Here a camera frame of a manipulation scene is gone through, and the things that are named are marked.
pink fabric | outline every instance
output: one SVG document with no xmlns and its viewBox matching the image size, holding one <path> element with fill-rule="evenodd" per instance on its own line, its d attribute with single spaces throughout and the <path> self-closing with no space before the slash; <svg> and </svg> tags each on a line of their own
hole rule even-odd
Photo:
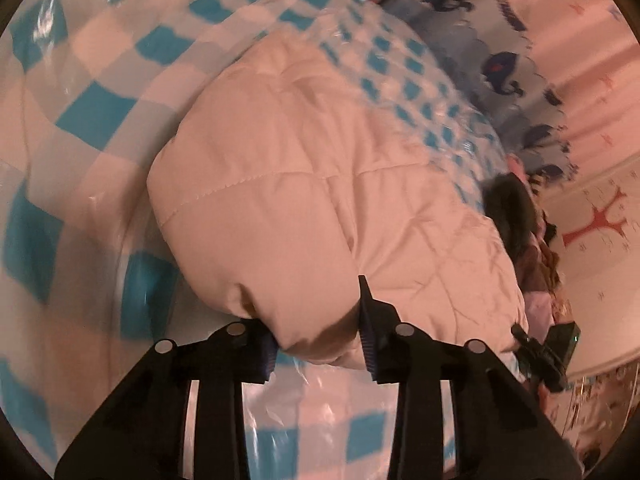
<svg viewBox="0 0 640 480">
<path fill-rule="evenodd" d="M 525 312 L 529 321 L 529 337 L 544 343 L 554 325 L 554 299 L 548 292 L 524 292 Z"/>
<path fill-rule="evenodd" d="M 640 45 L 612 0 L 509 0 L 566 115 L 577 181 L 640 152 Z"/>
</svg>

brown fabric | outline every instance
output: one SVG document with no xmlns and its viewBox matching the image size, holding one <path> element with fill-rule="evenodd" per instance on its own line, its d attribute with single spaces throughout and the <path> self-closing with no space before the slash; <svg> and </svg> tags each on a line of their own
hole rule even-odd
<svg viewBox="0 0 640 480">
<path fill-rule="evenodd" d="M 558 253 L 549 249 L 549 246 L 544 242 L 540 242 L 540 251 L 542 252 L 541 271 L 545 277 L 549 292 L 553 292 L 558 288 L 558 285 L 560 285 L 560 276 L 558 276 L 560 256 L 558 256 Z"/>
<path fill-rule="evenodd" d="M 538 250 L 527 246 L 513 264 L 518 286 L 522 292 L 548 292 L 543 266 L 538 260 Z"/>
</svg>

curtain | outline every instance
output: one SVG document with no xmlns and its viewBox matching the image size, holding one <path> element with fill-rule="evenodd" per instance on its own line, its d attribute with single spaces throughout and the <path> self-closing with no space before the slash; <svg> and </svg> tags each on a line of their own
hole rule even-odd
<svg viewBox="0 0 640 480">
<path fill-rule="evenodd" d="M 640 152 L 640 46 L 612 0 L 385 0 L 530 173 L 584 181 Z"/>
</svg>

plastic sheet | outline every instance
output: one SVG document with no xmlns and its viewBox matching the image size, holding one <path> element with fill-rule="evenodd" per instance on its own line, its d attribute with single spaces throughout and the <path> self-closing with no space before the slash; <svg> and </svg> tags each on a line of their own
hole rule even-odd
<svg viewBox="0 0 640 480">
<path fill-rule="evenodd" d="M 154 339 L 229 322 L 180 275 L 146 172 L 202 86 L 275 27 L 423 132 L 471 205 L 504 169 L 491 126 L 367 0 L 25 0 L 0 38 L 0 402 L 48 472 Z M 244 395 L 254 480 L 385 475 L 394 387 L 281 356 Z"/>
</svg>

blue checkered blanket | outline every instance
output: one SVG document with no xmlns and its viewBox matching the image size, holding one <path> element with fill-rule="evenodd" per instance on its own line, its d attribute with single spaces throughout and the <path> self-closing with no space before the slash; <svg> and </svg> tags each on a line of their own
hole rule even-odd
<svg viewBox="0 0 640 480">
<path fill-rule="evenodd" d="M 368 0 L 25 0 L 0 38 L 0 402 L 47 471 L 154 339 L 229 321 L 180 275 L 146 173 L 200 89 L 278 27 L 420 133 L 463 201 L 504 169 L 484 117 Z M 385 475 L 394 387 L 281 356 L 244 397 L 252 478 Z"/>
</svg>

